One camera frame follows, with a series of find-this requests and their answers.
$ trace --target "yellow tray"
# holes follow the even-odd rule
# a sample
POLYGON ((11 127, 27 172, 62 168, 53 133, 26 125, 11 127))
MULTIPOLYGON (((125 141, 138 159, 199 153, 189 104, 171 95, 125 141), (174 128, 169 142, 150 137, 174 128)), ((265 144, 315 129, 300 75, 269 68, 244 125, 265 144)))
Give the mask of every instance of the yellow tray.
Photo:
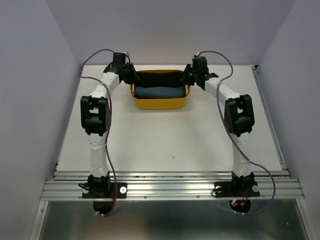
MULTIPOLYGON (((180 70, 141 70, 139 72, 142 73, 158 73, 158 74, 165 74, 170 72, 182 72, 180 70)), ((183 85, 183 95, 184 97, 181 98, 164 98, 164 99, 140 99, 136 98, 134 95, 134 90, 136 89, 135 84, 130 85, 130 92, 132 98, 139 109, 145 110, 166 110, 166 109, 181 109, 186 104, 190 93, 190 86, 183 85)))

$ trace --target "white tabletop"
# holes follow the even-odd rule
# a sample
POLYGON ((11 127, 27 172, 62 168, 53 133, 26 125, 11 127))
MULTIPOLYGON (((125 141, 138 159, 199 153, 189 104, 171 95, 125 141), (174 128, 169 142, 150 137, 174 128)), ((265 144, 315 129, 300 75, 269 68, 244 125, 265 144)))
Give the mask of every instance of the white tabletop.
MULTIPOLYGON (((102 79, 105 66, 85 66, 83 75, 102 79)), ((137 65, 135 69, 177 69, 183 65, 137 65)), ((220 78, 229 66, 209 66, 220 78)), ((280 171, 280 161, 255 83, 251 66, 234 66, 224 82, 240 94, 252 97, 255 124, 251 132, 250 158, 270 171, 280 171)), ((89 171, 89 142, 81 127, 80 98, 98 85, 90 79, 79 84, 59 158, 58 171, 89 171)), ((130 87, 122 82, 112 93, 112 124, 108 149, 116 171, 182 172, 231 171, 232 143, 222 125, 216 99, 201 88, 191 87, 186 105, 176 110, 141 110, 130 87)))

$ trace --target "purple cable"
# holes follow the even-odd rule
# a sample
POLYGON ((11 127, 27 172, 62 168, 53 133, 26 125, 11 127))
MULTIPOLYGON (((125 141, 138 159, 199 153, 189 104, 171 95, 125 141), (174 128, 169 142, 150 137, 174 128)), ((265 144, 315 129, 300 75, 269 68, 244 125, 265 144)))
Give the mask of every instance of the purple cable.
POLYGON ((273 200, 275 199, 275 195, 276 195, 276 182, 275 182, 275 179, 274 179, 274 177, 272 176, 271 172, 270 172, 268 169, 266 169, 264 166, 262 166, 262 165, 260 165, 260 164, 257 164, 257 163, 255 163, 255 162, 251 161, 251 160, 249 159, 249 157, 242 151, 242 149, 238 146, 238 144, 236 143, 236 141, 232 138, 231 133, 228 131, 227 125, 226 125, 226 123, 225 123, 225 121, 224 121, 224 116, 223 116, 223 114, 222 114, 221 106, 220 106, 220 101, 219 101, 219 88, 220 88, 220 85, 222 84, 222 82, 223 82, 224 80, 229 79, 229 78, 234 74, 234 67, 233 67, 232 63, 229 61, 229 59, 228 59, 225 55, 223 55, 222 53, 220 53, 220 52, 218 52, 218 51, 211 51, 211 50, 201 51, 201 52, 199 52, 198 56, 200 56, 201 54, 204 54, 204 53, 214 53, 214 54, 218 54, 218 55, 222 56, 222 57, 229 63, 229 65, 230 65, 230 67, 231 67, 231 73, 230 73, 230 75, 222 78, 222 79, 219 81, 219 83, 218 83, 218 85, 217 85, 217 88, 216 88, 216 102, 217 102, 217 105, 218 105, 218 110, 219 110, 220 118, 221 118, 221 120, 222 120, 222 123, 223 123, 223 126, 224 126, 224 129, 225 129, 226 133, 228 134, 228 136, 229 136, 230 140, 232 141, 233 145, 234 145, 234 146, 239 150, 239 152, 242 154, 242 156, 243 156, 248 162, 250 162, 251 164, 253 164, 253 165, 255 165, 255 166, 258 166, 258 167, 262 168, 264 171, 266 171, 266 173, 270 176, 270 178, 271 178, 271 180, 272 180, 273 193, 272 193, 272 197, 271 197, 269 203, 268 203, 265 207, 263 207, 262 209, 260 209, 260 210, 258 210, 258 211, 249 212, 249 213, 245 213, 245 214, 244 214, 244 215, 247 215, 247 216, 249 216, 249 215, 256 215, 256 214, 259 214, 259 213, 263 212, 264 210, 266 210, 266 209, 271 205, 271 203, 273 202, 273 200))
MULTIPOLYGON (((109 108, 110 108, 110 115, 111 115, 111 118, 112 118, 112 101, 111 101, 111 94, 110 94, 110 91, 107 87, 106 84, 104 84, 101 80, 95 78, 95 77, 92 77, 92 76, 82 76, 82 71, 83 71, 83 68, 84 68, 84 65, 94 56, 96 55, 97 53, 100 53, 102 51, 109 51, 109 52, 112 52, 114 53, 114 51, 110 50, 110 49, 107 49, 107 48, 104 48, 104 49, 100 49, 99 51, 96 51, 94 54, 92 54, 90 57, 88 57, 84 63, 81 65, 80 67, 80 78, 82 79, 92 79, 92 80, 95 80, 97 81, 98 83, 100 83, 101 85, 104 86, 104 88, 106 89, 106 93, 108 95, 108 99, 109 99, 109 108)), ((118 186, 117 186, 117 177, 116 177, 116 171, 115 171, 115 168, 111 162, 111 159, 110 159, 110 155, 109 155, 109 151, 108 151, 108 146, 107 146, 107 142, 108 142, 108 137, 109 137, 109 133, 110 131, 107 132, 106 134, 106 137, 105 137, 105 153, 106 153, 106 156, 108 158, 108 161, 110 163, 110 166, 111 166, 111 169, 112 169, 112 172, 113 172, 113 178, 114 178, 114 201, 113 201, 113 204, 112 204, 112 207, 111 207, 111 210, 107 213, 107 214, 100 214, 96 211, 95 214, 101 216, 101 217, 107 217, 107 216, 110 216, 111 213, 113 212, 113 210, 115 209, 115 206, 116 206, 116 201, 117 201, 117 196, 118 196, 118 191, 116 191, 116 189, 118 189, 118 186)))

